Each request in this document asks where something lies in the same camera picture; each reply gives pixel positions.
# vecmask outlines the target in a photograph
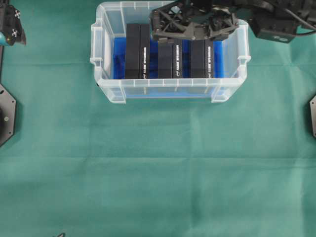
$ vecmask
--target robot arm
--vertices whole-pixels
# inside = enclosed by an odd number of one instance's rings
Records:
[[[0,0],[0,45],[26,44],[26,37],[20,22],[20,11],[8,0]]]
[[[152,11],[155,40],[224,40],[249,23],[258,38],[289,43],[316,33],[316,0],[177,0]],[[298,34],[299,26],[311,30]]]

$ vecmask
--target green cloth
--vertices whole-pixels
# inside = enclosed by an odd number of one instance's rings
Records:
[[[0,148],[0,236],[314,237],[316,38],[249,31],[248,78],[226,103],[110,103],[93,79],[99,0],[12,0],[27,46],[6,47],[17,99]]]

